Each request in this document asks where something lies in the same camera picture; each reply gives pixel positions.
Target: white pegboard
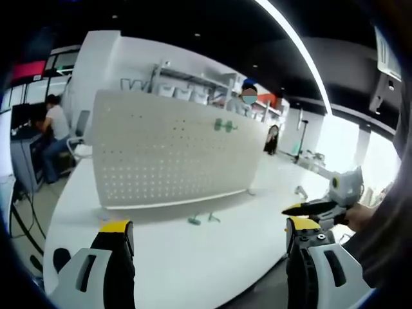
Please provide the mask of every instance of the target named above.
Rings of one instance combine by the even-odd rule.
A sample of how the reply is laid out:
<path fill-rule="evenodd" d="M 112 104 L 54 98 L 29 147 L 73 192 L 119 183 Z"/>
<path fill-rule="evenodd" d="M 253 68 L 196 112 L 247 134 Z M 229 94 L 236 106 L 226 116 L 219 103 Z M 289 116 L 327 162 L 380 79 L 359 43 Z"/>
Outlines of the white pegboard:
<path fill-rule="evenodd" d="M 215 129 L 216 119 L 226 127 Z M 93 167 L 102 206 L 154 207 L 248 189 L 267 126 L 212 106 L 99 90 Z"/>

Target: jeans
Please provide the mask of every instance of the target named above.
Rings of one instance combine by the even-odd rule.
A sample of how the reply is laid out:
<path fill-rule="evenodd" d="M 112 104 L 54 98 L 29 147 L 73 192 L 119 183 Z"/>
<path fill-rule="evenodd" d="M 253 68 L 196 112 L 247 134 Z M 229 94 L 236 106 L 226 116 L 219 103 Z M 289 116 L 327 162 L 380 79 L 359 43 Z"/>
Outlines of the jeans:
<path fill-rule="evenodd" d="M 44 163 L 44 173 L 46 176 L 46 181 L 56 182 L 59 179 L 56 168 L 53 166 L 53 159 L 61 152 L 67 150 L 66 141 L 70 135 L 62 138 L 61 140 L 54 140 L 44 151 L 43 151 L 43 163 Z"/>

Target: white t-shirt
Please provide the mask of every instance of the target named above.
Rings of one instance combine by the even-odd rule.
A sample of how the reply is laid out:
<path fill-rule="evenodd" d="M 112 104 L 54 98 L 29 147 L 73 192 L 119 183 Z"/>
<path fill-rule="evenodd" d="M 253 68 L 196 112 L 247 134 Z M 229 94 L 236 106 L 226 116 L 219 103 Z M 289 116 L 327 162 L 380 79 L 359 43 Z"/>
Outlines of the white t-shirt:
<path fill-rule="evenodd" d="M 51 128 L 56 140 L 61 140 L 69 135 L 69 125 L 63 109 L 59 105 L 54 105 L 49 109 L 46 117 L 51 119 Z"/>
<path fill-rule="evenodd" d="M 234 111 L 235 113 L 251 117 L 252 116 L 252 106 L 246 104 L 241 98 L 232 98 L 226 104 L 226 110 Z"/>

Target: black ceiling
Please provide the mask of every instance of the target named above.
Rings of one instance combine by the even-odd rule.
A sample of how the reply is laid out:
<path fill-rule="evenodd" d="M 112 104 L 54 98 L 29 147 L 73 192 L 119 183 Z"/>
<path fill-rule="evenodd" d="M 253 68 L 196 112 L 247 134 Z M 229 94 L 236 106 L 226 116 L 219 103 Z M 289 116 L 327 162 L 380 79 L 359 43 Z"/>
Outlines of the black ceiling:
<path fill-rule="evenodd" d="M 375 55 L 374 59 L 371 56 L 359 55 L 359 59 L 353 63 L 347 60 L 341 68 L 336 67 L 332 72 L 335 76 L 331 76 L 330 80 L 326 79 L 324 83 L 331 102 L 355 109 L 394 127 L 398 95 L 390 94 L 388 99 L 384 99 L 384 113 L 381 115 L 370 113 L 368 110 L 371 95 L 379 79 L 375 31 L 354 2 L 271 2 L 290 21 L 301 37 L 344 41 L 353 46 L 363 46 L 371 51 L 370 54 Z M 61 16 L 56 17 L 59 24 L 56 46 L 80 44 L 88 30 L 120 29 L 122 35 L 166 42 L 208 56 L 253 78 L 274 93 L 280 93 L 281 88 L 284 88 L 286 97 L 320 99 L 317 86 L 310 75 L 289 74 L 289 69 L 297 63 L 301 66 L 302 72 L 308 72 L 308 68 L 297 52 L 288 52 L 287 57 L 282 58 L 283 47 L 279 43 L 287 41 L 288 37 L 271 16 L 253 0 L 125 0 L 105 4 L 77 1 L 64 3 Z M 201 36 L 195 37 L 195 33 L 200 33 Z M 329 52 L 328 45 L 325 46 L 320 47 L 318 44 L 318 48 L 312 48 L 312 51 L 308 48 L 309 52 L 313 53 L 316 65 L 321 68 L 323 65 L 324 70 L 330 67 L 327 62 L 322 64 L 325 55 L 336 53 L 336 50 Z M 368 86 L 357 87 L 356 83 L 354 87 L 348 85 L 345 82 L 348 78 L 357 78 L 347 76 L 351 71 L 341 72 L 348 66 L 356 66 L 358 71 L 363 70 L 365 73 L 356 75 L 368 79 Z M 359 80 L 359 84 L 365 84 L 365 81 Z"/>

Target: ceiling light strip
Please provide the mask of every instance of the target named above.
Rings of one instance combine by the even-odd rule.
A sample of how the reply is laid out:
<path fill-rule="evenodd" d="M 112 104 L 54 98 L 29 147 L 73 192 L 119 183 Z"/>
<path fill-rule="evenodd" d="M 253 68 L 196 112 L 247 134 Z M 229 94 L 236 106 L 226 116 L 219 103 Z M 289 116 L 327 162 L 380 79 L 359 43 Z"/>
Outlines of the ceiling light strip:
<path fill-rule="evenodd" d="M 304 44 L 301 40 L 301 38 L 298 36 L 296 31 L 290 26 L 289 22 L 286 20 L 286 18 L 283 17 L 282 13 L 279 12 L 272 3 L 270 3 L 268 0 L 255 0 L 256 3 L 258 3 L 262 8 L 266 10 L 274 19 L 275 21 L 282 27 L 282 29 L 286 32 L 286 34 L 289 36 L 289 38 L 292 40 L 292 42 L 296 45 L 297 49 L 301 53 L 303 59 L 306 61 L 309 70 L 312 72 L 312 75 L 314 76 L 314 79 L 316 81 L 316 84 L 319 88 L 319 91 L 321 92 L 321 96 L 324 102 L 324 106 L 326 108 L 327 114 L 332 115 L 332 108 L 330 107 L 330 102 L 328 98 L 328 94 L 326 93 L 326 89 L 324 87 L 321 75 L 317 71 L 316 65 L 312 57 L 310 56 L 308 50 L 306 47 L 304 47 Z"/>

